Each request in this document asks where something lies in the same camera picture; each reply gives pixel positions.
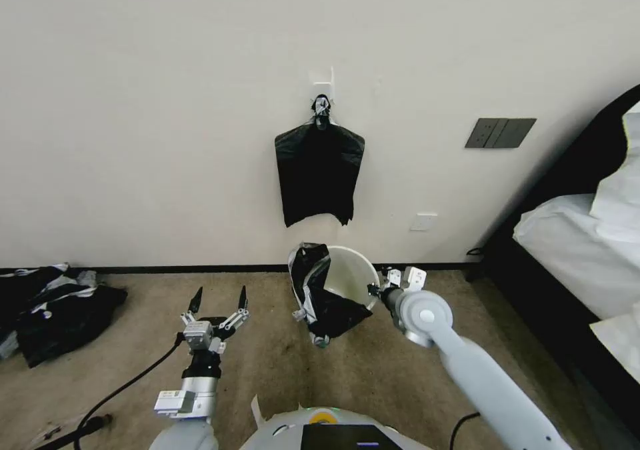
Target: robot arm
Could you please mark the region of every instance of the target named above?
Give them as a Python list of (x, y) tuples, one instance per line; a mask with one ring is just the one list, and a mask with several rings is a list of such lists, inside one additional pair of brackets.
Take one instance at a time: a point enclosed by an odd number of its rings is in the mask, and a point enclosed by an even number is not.
[(470, 402), (512, 450), (571, 450), (538, 407), (480, 346), (451, 327), (447, 302), (421, 290), (425, 273), (405, 271), (408, 288), (399, 287), (399, 271), (391, 270), (383, 288), (370, 293), (384, 302), (406, 338), (423, 347), (436, 344), (447, 372)]

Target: white wall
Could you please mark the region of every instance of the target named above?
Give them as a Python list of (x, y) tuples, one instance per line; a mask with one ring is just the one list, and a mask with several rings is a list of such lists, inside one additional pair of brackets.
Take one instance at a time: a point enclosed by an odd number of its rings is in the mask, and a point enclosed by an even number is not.
[[(302, 240), (462, 261), (640, 80), (640, 0), (0, 0), (0, 266), (284, 263)], [(366, 138), (346, 227), (286, 229), (273, 138), (334, 66)], [(516, 150), (478, 117), (537, 117)], [(436, 228), (410, 233), (419, 211)]]

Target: electrical outlet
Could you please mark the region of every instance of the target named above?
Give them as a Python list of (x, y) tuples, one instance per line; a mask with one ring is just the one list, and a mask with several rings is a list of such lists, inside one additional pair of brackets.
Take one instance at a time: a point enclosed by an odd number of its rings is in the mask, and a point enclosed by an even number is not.
[(467, 140), (466, 148), (484, 148), (487, 140), (491, 136), (493, 129), (498, 124), (499, 119), (478, 119), (469, 140)]
[(428, 231), (433, 228), (438, 218), (437, 213), (416, 213), (413, 223), (409, 230), (411, 231)]

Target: bed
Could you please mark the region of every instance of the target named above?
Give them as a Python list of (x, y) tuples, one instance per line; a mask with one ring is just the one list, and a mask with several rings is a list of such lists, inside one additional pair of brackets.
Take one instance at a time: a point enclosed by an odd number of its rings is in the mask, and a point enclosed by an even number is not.
[(636, 439), (640, 384), (593, 328), (640, 300), (640, 263), (602, 238), (590, 208), (625, 161), (622, 116), (638, 101), (640, 85), (598, 113), (489, 238), (481, 264), (556, 362), (584, 375)]

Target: power cord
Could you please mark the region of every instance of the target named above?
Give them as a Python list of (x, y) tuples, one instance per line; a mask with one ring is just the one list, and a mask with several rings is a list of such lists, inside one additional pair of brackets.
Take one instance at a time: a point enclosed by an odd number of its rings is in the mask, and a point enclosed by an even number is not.
[[(185, 340), (185, 336), (182, 334), (182, 332), (178, 332), (176, 334), (176, 336), (175, 336), (175, 341), (173, 342), (173, 346), (171, 347), (171, 349), (168, 352), (166, 352), (162, 357), (160, 357), (155, 363), (152, 363), (150, 366), (148, 366), (148, 368), (146, 370), (140, 372), (138, 375), (136, 375), (134, 378), (132, 378), (131, 380), (126, 382), (120, 388), (118, 388), (117, 390), (114, 390), (113, 392), (108, 394), (105, 398), (100, 400), (100, 402), (98, 402), (91, 410), (89, 410), (87, 412), (87, 414), (84, 416), (84, 418), (82, 418), (82, 420), (80, 420), (80, 423), (78, 424), (77, 431), (79, 431), (80, 429), (82, 429), (82, 427), (85, 426), (86, 422), (91, 418), (91, 416), (96, 412), (96, 410), (98, 410), (98, 408), (102, 407), (102, 405), (104, 405), (106, 402), (108, 402), (109, 400), (114, 398), (116, 395), (118, 395), (118, 393), (122, 392), (122, 390), (126, 390), (127, 388), (132, 386), (134, 383), (136, 383), (138, 380), (140, 380), (142, 377), (144, 377), (146, 374), (148, 374), (151, 370), (153, 370), (158, 365), (160, 365), (162, 362), (164, 362), (164, 360), (169, 358), (169, 356), (176, 350), (176, 348), (178, 348), (180, 346), (180, 344), (182, 342), (184, 342), (184, 340)], [(81, 450), (81, 448), (80, 448), (80, 436), (78, 436), (73, 441), (73, 450)]]
[(470, 413), (469, 415), (465, 415), (460, 420), (458, 420), (458, 423), (455, 424), (455, 427), (453, 428), (453, 431), (451, 432), (451, 439), (449, 440), (449, 450), (453, 450), (453, 443), (455, 442), (455, 436), (458, 433), (458, 430), (460, 430), (460, 427), (462, 427), (462, 424), (464, 422), (466, 422), (467, 420), (472, 420), (472, 419), (474, 419), (476, 417), (479, 417), (479, 416), (480, 416), (480, 414), (478, 412)]

